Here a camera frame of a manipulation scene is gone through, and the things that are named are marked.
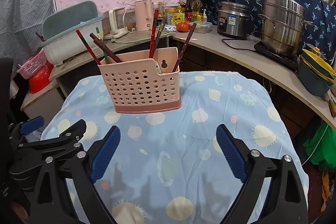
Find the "dark red long chopstick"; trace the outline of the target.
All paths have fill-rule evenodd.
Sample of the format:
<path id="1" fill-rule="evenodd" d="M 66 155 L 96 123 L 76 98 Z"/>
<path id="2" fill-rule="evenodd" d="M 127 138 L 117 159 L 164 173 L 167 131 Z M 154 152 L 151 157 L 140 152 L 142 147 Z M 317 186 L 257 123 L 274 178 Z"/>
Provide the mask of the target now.
<path id="1" fill-rule="evenodd" d="M 186 50 L 186 48 L 187 48 L 187 46 L 188 46 L 188 44 L 189 44 L 189 42 L 191 40 L 191 37 L 193 36 L 193 33 L 194 33 L 195 29 L 196 29 L 196 26 L 197 26 L 197 24 L 193 23 L 191 29 L 189 30 L 189 33 L 187 35 L 187 38 L 185 39 L 185 42 L 184 42 L 183 47 L 181 49 L 181 52 L 180 52 L 180 54 L 178 56 L 178 59 L 177 59 L 177 61 L 174 64 L 174 67 L 173 67 L 173 70 L 172 70 L 173 73 L 176 72 L 176 70 L 178 69 L 179 63 L 181 62 L 181 59 L 182 59 L 182 57 L 183 57 L 183 55 L 185 53 L 185 50 Z"/>

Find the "brown chopstick gold band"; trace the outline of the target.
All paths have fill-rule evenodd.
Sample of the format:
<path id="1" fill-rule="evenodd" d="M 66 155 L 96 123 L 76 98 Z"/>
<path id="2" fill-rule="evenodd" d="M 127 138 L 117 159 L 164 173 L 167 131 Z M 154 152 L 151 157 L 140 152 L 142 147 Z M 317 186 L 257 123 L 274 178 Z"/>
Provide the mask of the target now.
<path id="1" fill-rule="evenodd" d="M 155 50 L 158 46 L 159 40 L 161 38 L 161 34 L 163 32 L 163 29 L 165 28 L 165 24 L 166 24 L 166 16 L 163 17 L 162 21 L 161 21 L 161 25 L 159 27 L 158 33 L 157 33 L 157 37 L 155 39 L 155 44 L 154 44 L 154 48 L 153 48 L 153 53 L 155 53 Z"/>

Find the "bright red chopstick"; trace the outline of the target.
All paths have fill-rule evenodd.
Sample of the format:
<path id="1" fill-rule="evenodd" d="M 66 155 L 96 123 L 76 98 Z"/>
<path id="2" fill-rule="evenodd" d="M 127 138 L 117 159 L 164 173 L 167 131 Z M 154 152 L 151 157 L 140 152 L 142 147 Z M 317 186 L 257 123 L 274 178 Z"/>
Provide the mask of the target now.
<path id="1" fill-rule="evenodd" d="M 157 20 L 159 15 L 159 9 L 155 9 L 154 11 L 154 18 L 153 18 L 153 25 L 151 28 L 151 40 L 150 40 L 150 52 L 149 52 L 149 58 L 153 58 L 153 52 L 154 52 L 154 45 L 155 45 L 155 33 L 157 29 Z"/>

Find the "dark maroon chopstick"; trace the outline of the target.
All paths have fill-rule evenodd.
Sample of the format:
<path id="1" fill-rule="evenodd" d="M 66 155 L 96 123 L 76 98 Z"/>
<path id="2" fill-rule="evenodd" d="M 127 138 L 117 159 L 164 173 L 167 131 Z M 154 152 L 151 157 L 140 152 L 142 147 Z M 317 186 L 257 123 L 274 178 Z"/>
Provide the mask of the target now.
<path id="1" fill-rule="evenodd" d="M 103 51 L 105 55 L 110 57 L 114 62 L 116 63 L 120 62 L 118 57 L 106 45 L 104 45 L 99 39 L 93 39 L 93 42 Z"/>

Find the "green chopstick gold band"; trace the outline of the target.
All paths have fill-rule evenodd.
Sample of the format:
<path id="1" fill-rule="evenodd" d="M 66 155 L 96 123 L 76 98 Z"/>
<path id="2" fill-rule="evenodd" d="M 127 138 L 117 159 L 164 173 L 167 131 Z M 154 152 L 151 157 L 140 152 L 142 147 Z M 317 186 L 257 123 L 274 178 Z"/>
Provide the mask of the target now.
<path id="1" fill-rule="evenodd" d="M 164 28 L 165 28 L 165 24 L 161 23 L 161 25 L 159 27 L 159 30 L 158 30 L 158 33 L 157 33 L 156 40 L 155 40 L 155 45 L 154 45 L 155 48 L 157 48 L 157 45 L 159 43 L 159 40 L 161 38 L 161 34 L 162 34 Z"/>

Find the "green plastic bag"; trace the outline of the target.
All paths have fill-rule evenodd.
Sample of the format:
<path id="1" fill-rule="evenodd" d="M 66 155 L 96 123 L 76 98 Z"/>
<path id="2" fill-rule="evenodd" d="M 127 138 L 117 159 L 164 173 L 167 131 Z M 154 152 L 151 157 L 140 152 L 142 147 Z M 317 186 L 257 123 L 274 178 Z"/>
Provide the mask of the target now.
<path id="1" fill-rule="evenodd" d="M 323 171 L 335 171 L 335 130 L 326 122 L 321 122 L 315 134 L 303 146 L 307 154 L 305 162 L 311 162 Z"/>

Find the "blue patterned table cloth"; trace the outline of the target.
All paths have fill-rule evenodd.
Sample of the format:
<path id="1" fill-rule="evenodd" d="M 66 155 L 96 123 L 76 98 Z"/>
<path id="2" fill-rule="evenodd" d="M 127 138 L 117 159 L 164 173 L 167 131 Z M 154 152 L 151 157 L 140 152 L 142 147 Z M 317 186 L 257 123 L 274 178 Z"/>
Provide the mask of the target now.
<path id="1" fill-rule="evenodd" d="M 82 79 L 42 133 L 57 137 L 80 119 L 85 149 L 112 126 L 121 132 L 96 189 L 118 223 L 219 223 L 242 184 L 216 140 L 218 125 L 263 155 L 289 155 L 304 190 L 303 171 L 268 92 L 236 72 L 184 72 L 178 110 L 118 114 L 101 76 Z"/>

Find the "teal white dish rack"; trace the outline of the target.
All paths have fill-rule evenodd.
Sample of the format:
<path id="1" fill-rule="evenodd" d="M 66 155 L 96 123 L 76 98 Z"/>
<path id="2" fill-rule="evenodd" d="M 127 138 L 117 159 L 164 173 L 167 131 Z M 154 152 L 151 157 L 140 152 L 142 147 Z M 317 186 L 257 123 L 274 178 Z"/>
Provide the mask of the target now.
<path id="1" fill-rule="evenodd" d="M 50 15 L 43 23 L 45 42 L 41 44 L 47 61 L 61 65 L 63 61 L 86 51 L 86 47 L 76 34 L 79 30 L 92 49 L 97 48 L 89 34 L 104 37 L 102 16 L 98 14 L 92 1 L 78 3 Z"/>

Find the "stacked yellow green bowls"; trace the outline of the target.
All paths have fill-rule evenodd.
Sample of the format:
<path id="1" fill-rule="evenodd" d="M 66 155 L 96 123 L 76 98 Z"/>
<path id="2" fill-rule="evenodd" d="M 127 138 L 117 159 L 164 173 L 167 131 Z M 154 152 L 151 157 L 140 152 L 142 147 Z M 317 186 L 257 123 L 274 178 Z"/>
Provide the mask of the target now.
<path id="1" fill-rule="evenodd" d="M 335 71 L 319 56 L 303 49 L 299 56 L 298 78 L 308 92 L 322 97 L 335 84 Z"/>

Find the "red tomato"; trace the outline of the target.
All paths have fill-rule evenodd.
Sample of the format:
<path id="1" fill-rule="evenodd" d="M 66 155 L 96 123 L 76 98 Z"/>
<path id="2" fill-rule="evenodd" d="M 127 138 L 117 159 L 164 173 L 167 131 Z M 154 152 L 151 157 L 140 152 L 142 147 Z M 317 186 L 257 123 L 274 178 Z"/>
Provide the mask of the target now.
<path id="1" fill-rule="evenodd" d="M 178 22 L 175 24 L 177 32 L 188 32 L 189 31 L 189 22 Z"/>

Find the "clear food container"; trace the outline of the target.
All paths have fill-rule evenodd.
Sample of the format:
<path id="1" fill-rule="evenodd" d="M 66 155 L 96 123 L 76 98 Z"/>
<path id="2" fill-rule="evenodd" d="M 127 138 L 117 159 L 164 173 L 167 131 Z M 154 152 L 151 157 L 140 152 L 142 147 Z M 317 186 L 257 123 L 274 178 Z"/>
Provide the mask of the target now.
<path id="1" fill-rule="evenodd" d="M 196 22 L 190 22 L 189 28 L 191 29 L 194 24 L 196 24 L 194 32 L 201 34 L 206 34 L 207 32 L 210 32 L 213 26 L 211 22 L 196 21 Z"/>

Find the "dark soy sauce bottle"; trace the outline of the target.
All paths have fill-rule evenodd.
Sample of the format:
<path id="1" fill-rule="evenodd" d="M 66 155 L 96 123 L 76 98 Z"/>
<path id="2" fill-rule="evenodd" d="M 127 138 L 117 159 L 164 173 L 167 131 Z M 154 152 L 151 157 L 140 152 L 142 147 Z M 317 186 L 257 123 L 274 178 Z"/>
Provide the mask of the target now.
<path id="1" fill-rule="evenodd" d="M 185 19 L 189 22 L 192 21 L 192 9 L 191 9 L 191 6 L 190 6 L 190 0 L 186 0 Z"/>

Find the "large steel steamer pot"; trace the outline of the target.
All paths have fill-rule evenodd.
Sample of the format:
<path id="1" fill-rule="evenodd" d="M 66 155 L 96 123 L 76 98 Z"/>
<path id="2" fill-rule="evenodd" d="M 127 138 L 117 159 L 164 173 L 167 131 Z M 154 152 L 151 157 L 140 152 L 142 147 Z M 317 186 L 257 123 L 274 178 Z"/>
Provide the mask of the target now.
<path id="1" fill-rule="evenodd" d="M 305 9 L 294 0 L 263 0 L 261 42 L 268 50 L 293 57 L 296 55 L 306 26 Z"/>

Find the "steel rice cooker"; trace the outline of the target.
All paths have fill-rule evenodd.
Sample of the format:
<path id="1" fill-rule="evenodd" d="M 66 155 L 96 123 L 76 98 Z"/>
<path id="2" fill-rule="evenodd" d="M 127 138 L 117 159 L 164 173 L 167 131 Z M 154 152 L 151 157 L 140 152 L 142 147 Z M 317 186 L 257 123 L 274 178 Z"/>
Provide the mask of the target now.
<path id="1" fill-rule="evenodd" d="M 217 32 L 234 39 L 246 39 L 252 23 L 251 9 L 234 2 L 221 2 L 218 9 Z"/>

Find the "navy patterned wall cloth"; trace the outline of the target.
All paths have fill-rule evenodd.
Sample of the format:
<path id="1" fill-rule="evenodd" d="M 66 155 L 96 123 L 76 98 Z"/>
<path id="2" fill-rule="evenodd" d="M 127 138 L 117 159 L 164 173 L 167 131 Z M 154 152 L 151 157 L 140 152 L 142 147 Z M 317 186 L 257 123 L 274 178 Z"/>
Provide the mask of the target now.
<path id="1" fill-rule="evenodd" d="M 252 11 L 251 31 L 261 30 L 261 13 L 263 0 L 202 0 L 205 5 L 207 20 L 217 25 L 218 9 L 221 2 L 235 2 L 248 6 Z M 294 0 L 305 9 L 305 19 L 313 22 L 305 27 L 300 47 L 311 44 L 322 52 L 325 61 L 332 64 L 335 58 L 335 5 L 323 0 Z"/>

